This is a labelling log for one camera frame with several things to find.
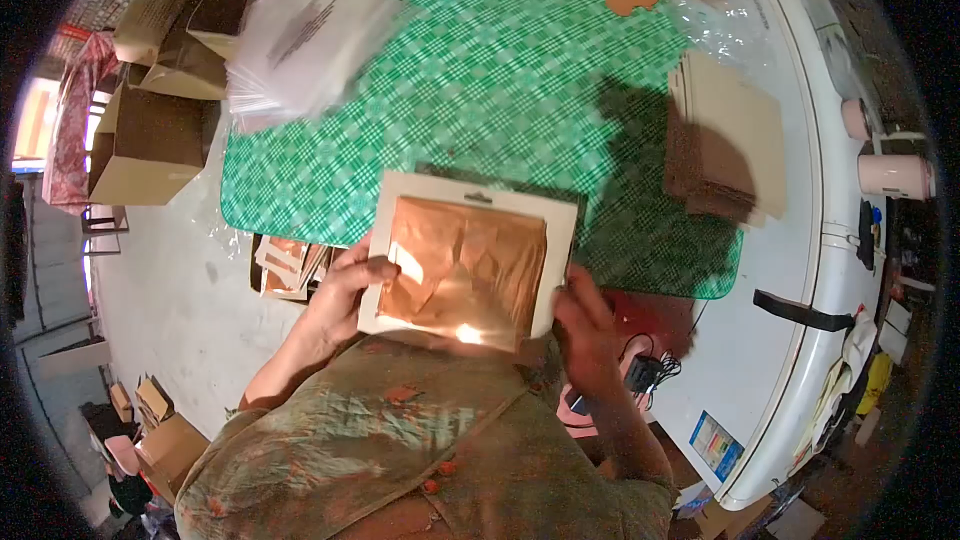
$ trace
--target black strap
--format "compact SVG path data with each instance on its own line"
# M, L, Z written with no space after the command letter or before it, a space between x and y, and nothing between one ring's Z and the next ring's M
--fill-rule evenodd
M772 316L827 332L849 330L856 323L853 315L828 315L812 306L788 301L763 290L753 291L753 304Z

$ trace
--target wall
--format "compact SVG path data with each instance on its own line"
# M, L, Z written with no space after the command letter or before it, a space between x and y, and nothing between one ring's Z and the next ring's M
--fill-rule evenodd
M80 218L51 207L41 198L40 174L18 176L27 209L27 296L25 321L17 323L13 341L22 342L58 326L90 317L84 273Z
M110 396L98 367L44 379L37 373L37 360L89 338L84 321L34 336L15 347L20 388L34 429L64 489L75 500L89 495L106 476L103 459L90 446L90 432L79 407L87 402L108 403Z
M42 175L20 175L17 180L24 185L29 250L26 319L13 330L19 383L49 462L68 493L79 499L90 494L105 471L90 447L78 407L107 403L110 398L98 367L43 379L37 375L36 362L90 338L80 219L43 202Z

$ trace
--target copper foil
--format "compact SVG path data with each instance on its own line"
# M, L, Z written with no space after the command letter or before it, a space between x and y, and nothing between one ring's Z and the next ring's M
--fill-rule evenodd
M516 352L530 335L546 222L502 210L402 196L390 228L378 315L460 342Z

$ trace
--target stack of plastic bags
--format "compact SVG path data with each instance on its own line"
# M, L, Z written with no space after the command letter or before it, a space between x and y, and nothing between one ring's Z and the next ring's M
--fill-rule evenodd
M247 8L227 99L237 130L317 120L397 32L404 0L257 0Z

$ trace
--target table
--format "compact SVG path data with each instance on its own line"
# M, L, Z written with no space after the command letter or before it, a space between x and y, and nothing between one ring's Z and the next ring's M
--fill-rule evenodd
M319 122L229 138L231 226L333 246L371 227L384 170L581 206L577 259L605 286L718 298L742 232L663 193L666 74L686 40L604 0L409 0L418 12L354 99Z

